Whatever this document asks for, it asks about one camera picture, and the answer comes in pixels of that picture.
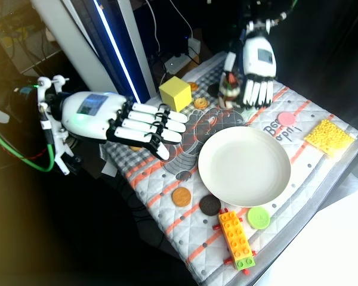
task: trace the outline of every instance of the dark background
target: dark background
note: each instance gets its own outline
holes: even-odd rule
[[[150,10],[140,2],[136,21],[146,54],[154,57]],[[174,1],[192,27],[201,30],[213,54],[228,51],[243,25],[244,5],[205,2]],[[288,2],[277,1],[280,7]],[[162,49],[172,52],[175,35],[188,36],[189,29],[168,1],[151,3]],[[358,0],[299,0],[289,18],[271,31],[270,41],[278,81],[358,129]],[[0,46],[0,61],[6,58]],[[40,68],[47,76],[51,71],[69,76],[70,90],[86,89],[63,52]],[[0,64],[0,98],[25,80],[10,61]],[[22,125],[10,131],[0,128],[26,155],[44,144],[39,130]],[[139,239],[133,214],[121,196],[129,187],[120,176],[108,181],[93,179],[84,170],[76,176],[38,173],[0,148],[0,275],[14,276],[15,281],[38,275],[41,280],[35,285],[195,284],[180,260]]]

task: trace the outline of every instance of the green lego brick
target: green lego brick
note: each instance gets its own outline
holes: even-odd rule
[[[252,266],[255,266],[255,260],[253,257],[246,257],[240,260],[235,261],[235,266],[237,270],[243,270]]]

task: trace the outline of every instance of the power strip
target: power strip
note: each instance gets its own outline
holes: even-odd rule
[[[166,70],[169,74],[177,74],[183,67],[191,62],[191,58],[195,58],[200,53],[200,41],[194,38],[189,39],[189,55],[181,54],[180,57],[172,57],[165,62]]]

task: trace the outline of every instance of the white plate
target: white plate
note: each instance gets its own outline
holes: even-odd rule
[[[199,154],[199,173],[220,200],[254,207],[283,192],[291,177],[291,163],[270,135],[238,126],[221,130],[206,141]]]

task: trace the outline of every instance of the lime green round token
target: lime green round token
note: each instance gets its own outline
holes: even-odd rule
[[[263,207],[253,207],[247,214],[249,224],[255,229],[264,229],[269,226],[270,216]]]

